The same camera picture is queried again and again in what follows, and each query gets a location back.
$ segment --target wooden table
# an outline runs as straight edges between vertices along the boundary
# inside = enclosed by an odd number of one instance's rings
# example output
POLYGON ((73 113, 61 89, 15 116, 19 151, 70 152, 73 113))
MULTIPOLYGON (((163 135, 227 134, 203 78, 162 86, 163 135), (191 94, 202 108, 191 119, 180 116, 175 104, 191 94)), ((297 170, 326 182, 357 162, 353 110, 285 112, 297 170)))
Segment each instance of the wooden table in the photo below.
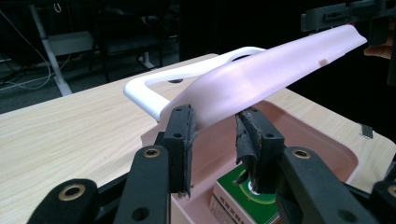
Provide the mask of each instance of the wooden table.
MULTIPOLYGON (((45 195, 66 180, 89 178, 102 186, 129 171, 140 135, 156 124, 124 96, 132 78, 0 115, 0 223, 26 222, 45 195)), ((192 81, 152 89, 171 99, 192 81)), ((383 179, 396 153, 387 138, 375 133, 366 139, 358 123, 287 89, 266 100, 350 147, 360 160, 351 185, 370 192, 383 179)))

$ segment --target white handle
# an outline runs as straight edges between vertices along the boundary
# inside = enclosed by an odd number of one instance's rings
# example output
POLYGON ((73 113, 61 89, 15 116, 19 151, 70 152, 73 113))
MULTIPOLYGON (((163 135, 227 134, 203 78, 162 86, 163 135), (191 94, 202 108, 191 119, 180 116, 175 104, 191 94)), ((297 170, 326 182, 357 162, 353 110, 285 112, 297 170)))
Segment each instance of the white handle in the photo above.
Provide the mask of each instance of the white handle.
POLYGON ((124 94, 146 111, 146 113, 151 115, 157 121, 160 121, 161 111, 169 104, 169 101, 157 92, 152 91, 149 88, 150 85, 181 78, 198 77, 221 65, 230 63, 237 58, 256 54, 262 51, 264 51, 264 49, 245 47, 198 63, 159 72, 153 75, 138 77, 129 81, 125 85, 124 94))

